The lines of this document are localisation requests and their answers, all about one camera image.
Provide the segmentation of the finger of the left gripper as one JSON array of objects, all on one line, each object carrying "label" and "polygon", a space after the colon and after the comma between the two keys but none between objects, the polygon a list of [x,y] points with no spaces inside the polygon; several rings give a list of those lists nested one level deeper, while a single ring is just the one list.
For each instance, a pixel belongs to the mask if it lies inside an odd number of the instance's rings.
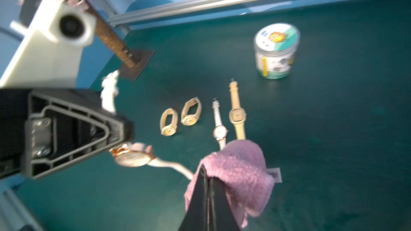
[{"label": "finger of the left gripper", "polygon": [[89,89],[34,89],[28,95],[21,172],[39,179],[134,139],[134,124],[102,108]]}]

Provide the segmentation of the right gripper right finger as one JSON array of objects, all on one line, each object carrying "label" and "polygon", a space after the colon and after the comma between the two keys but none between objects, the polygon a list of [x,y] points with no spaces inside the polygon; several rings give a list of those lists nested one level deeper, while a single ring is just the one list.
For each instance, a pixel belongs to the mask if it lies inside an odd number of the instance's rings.
[{"label": "right gripper right finger", "polygon": [[224,183],[218,178],[208,180],[208,230],[239,231],[231,211]]}]

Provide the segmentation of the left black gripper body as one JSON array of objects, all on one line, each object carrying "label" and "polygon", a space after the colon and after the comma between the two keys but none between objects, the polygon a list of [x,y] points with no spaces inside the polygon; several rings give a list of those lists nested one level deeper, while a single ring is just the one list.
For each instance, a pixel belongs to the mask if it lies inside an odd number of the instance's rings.
[{"label": "left black gripper body", "polygon": [[1,89],[1,179],[25,170],[28,147],[29,95],[31,89]]}]

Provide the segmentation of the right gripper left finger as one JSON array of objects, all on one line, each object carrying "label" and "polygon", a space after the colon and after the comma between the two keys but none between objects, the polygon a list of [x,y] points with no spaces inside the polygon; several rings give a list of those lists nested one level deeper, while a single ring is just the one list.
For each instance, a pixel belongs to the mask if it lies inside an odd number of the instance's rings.
[{"label": "right gripper left finger", "polygon": [[209,179],[207,171],[201,165],[195,183],[193,195],[179,231],[209,230]]}]

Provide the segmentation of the pink cloth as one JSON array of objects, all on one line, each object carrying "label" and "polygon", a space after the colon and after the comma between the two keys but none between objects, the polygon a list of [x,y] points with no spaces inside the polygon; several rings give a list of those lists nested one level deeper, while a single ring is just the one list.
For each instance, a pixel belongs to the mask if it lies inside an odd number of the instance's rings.
[{"label": "pink cloth", "polygon": [[201,166],[211,178],[225,185],[228,203],[240,228],[248,225],[247,217],[262,214],[276,183],[282,183],[280,168],[266,166],[260,146],[250,140],[234,140],[223,150],[204,157],[184,195],[188,211]]}]

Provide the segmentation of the white strap watch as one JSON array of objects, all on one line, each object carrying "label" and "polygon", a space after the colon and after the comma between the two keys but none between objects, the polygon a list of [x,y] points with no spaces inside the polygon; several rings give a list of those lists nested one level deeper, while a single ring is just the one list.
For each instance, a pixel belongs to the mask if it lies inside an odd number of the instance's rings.
[{"label": "white strap watch", "polygon": [[[101,100],[102,108],[110,113],[117,113],[115,107],[115,97],[118,95],[118,78],[120,71],[116,70],[109,73],[102,80]],[[110,149],[115,162],[118,165],[125,167],[141,167],[141,166],[151,166],[151,167],[167,167],[176,170],[177,172],[184,175],[188,180],[191,180],[194,176],[193,172],[187,169],[180,163],[164,161],[159,157],[155,156],[152,146],[146,145],[144,143],[131,143],[126,142],[117,148]]]},{"label": "white strap watch", "polygon": [[226,137],[228,134],[228,129],[223,125],[219,110],[219,101],[217,98],[213,99],[213,113],[215,120],[215,128],[213,130],[213,136],[219,144],[219,149],[223,150],[226,147]]}]

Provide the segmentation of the cream looped watch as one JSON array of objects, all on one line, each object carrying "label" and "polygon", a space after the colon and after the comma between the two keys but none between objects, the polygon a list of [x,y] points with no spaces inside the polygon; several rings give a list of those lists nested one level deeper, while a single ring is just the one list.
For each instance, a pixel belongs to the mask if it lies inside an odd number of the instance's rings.
[{"label": "cream looped watch", "polygon": [[188,100],[181,113],[181,123],[185,126],[193,126],[200,119],[202,104],[198,97]]},{"label": "cream looped watch", "polygon": [[160,119],[160,130],[163,136],[173,136],[177,131],[178,113],[173,108],[166,109]]}]

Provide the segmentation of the gold strap watch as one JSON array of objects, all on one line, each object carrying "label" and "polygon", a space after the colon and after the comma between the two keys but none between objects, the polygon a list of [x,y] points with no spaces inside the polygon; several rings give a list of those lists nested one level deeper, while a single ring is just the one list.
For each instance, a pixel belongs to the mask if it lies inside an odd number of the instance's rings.
[{"label": "gold strap watch", "polygon": [[230,96],[231,96],[231,106],[232,109],[229,112],[229,120],[234,126],[237,140],[246,140],[245,133],[245,121],[246,121],[246,112],[241,107],[239,92],[238,92],[238,83],[231,79],[229,84]]}]

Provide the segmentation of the jar with sunflower lid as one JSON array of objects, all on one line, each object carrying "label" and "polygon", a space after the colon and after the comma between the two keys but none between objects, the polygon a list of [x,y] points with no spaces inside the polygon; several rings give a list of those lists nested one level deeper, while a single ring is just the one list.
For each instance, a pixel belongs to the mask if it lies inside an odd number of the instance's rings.
[{"label": "jar with sunflower lid", "polygon": [[289,75],[300,43],[300,31],[287,23],[265,26],[254,36],[256,69],[266,79]]}]

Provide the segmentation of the brown tree base plate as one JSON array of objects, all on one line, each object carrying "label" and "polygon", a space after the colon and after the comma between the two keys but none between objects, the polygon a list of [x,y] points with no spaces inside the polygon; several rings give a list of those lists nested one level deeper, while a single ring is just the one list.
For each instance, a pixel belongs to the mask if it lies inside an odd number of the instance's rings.
[{"label": "brown tree base plate", "polygon": [[154,56],[155,51],[146,49],[134,49],[125,50],[125,54],[131,60],[133,65],[129,67],[125,63],[122,63],[119,68],[120,77],[122,77],[123,79],[136,81],[142,70]]}]

